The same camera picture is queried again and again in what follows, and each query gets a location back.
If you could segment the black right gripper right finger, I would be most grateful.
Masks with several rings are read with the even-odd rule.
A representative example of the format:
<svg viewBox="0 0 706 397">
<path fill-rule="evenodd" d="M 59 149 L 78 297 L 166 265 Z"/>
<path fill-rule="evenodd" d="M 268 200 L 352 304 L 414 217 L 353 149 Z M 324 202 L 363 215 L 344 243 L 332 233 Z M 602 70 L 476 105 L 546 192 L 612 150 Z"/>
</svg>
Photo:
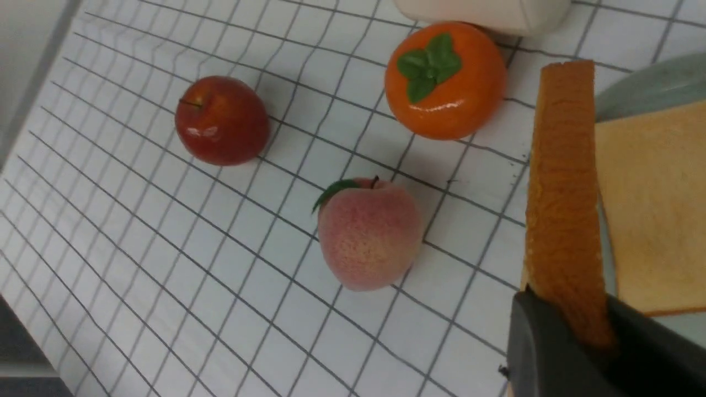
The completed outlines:
<svg viewBox="0 0 706 397">
<path fill-rule="evenodd" d="M 608 313 L 619 354 L 607 379 L 626 396 L 704 396 L 704 348 L 615 297 Z"/>
</svg>

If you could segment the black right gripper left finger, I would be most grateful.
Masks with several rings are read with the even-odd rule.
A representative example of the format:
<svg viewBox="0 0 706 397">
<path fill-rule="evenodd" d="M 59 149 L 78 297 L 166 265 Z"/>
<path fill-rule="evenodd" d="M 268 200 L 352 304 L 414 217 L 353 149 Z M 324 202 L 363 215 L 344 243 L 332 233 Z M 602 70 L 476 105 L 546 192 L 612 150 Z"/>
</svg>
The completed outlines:
<svg viewBox="0 0 706 397">
<path fill-rule="evenodd" d="M 552 305 L 514 295 L 502 374 L 514 396 L 623 396 L 610 384 Z"/>
</svg>

